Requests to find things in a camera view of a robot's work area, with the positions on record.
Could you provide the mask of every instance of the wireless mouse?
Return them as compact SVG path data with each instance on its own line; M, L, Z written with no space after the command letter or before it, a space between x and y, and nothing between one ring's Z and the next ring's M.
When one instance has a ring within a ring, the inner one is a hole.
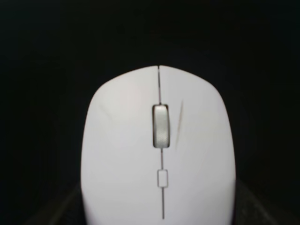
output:
M234 187L230 123L210 83L152 66L96 91L82 143L88 225L229 225Z

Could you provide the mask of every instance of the right mouse button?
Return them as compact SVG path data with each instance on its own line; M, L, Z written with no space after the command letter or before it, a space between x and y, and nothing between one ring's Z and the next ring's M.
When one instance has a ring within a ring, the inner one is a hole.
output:
M164 168L168 224L230 224L235 161L230 124L218 91L182 70L159 67L161 101L168 104L170 147Z

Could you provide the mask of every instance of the mouse shell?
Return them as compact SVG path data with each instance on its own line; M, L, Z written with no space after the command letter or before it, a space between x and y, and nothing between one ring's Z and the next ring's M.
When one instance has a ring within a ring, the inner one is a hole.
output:
M165 218L152 107L168 106ZM229 225L235 161L224 102L204 79L166 66L120 75L93 96L83 135L81 187L89 225Z

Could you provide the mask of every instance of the black background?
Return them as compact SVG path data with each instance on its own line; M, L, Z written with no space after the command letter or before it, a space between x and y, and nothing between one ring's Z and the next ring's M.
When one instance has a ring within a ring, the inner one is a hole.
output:
M1 216L22 224L80 180L95 91L167 65L220 92L238 178L300 217L299 7L273 1L1 1Z

